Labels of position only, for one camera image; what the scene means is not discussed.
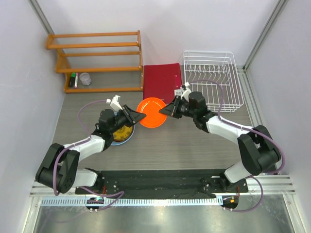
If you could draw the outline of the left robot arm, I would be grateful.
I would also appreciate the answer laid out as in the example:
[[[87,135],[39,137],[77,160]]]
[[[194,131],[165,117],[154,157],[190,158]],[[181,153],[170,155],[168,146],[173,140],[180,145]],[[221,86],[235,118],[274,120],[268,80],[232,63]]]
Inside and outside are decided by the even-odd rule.
[[[73,187],[87,187],[100,193],[103,181],[99,172],[90,168],[78,169],[78,164],[93,154],[108,149],[114,141],[113,133],[124,126],[134,126],[146,117],[127,105],[117,112],[105,109],[100,113],[94,132],[84,140],[61,145],[50,145],[36,175],[35,181],[54,190],[54,194],[67,193]]]

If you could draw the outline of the yellow patterned plate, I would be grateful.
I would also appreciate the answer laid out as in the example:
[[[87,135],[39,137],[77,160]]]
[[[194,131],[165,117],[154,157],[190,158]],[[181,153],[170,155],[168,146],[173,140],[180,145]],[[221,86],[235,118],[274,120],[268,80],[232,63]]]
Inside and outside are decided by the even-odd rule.
[[[133,126],[123,126],[119,130],[115,131],[113,133],[114,141],[116,142],[122,142],[127,140],[133,133],[134,127]]]

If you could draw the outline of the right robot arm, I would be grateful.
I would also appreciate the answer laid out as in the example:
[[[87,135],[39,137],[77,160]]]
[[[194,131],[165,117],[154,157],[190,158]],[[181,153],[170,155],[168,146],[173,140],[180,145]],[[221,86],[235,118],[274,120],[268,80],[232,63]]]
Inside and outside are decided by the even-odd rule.
[[[190,117],[198,129],[238,145],[241,160],[220,174],[219,185],[226,192],[232,191],[244,178],[267,172],[281,159],[266,127],[246,127],[226,120],[208,109],[200,92],[190,93],[187,99],[175,96],[159,112],[174,118]]]

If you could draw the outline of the orange plate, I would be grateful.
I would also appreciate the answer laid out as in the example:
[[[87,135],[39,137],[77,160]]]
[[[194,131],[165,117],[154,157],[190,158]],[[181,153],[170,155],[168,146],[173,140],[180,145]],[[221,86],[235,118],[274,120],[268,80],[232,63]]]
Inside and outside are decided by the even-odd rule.
[[[137,112],[144,113],[146,117],[140,124],[146,128],[158,128],[164,124],[167,116],[159,111],[166,106],[165,102],[156,97],[149,97],[142,100],[137,107]]]

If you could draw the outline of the light blue plate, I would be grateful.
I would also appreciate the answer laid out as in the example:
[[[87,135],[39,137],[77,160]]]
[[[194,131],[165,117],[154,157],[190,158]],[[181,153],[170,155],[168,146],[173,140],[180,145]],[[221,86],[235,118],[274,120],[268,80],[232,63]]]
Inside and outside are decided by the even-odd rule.
[[[132,137],[133,134],[134,134],[134,131],[133,131],[132,135],[131,135],[127,140],[122,141],[122,142],[116,142],[116,141],[113,140],[113,142],[112,142],[111,145],[112,145],[112,146],[120,146],[120,145],[126,143],[127,141],[129,141],[129,140],[131,139],[131,137]]]

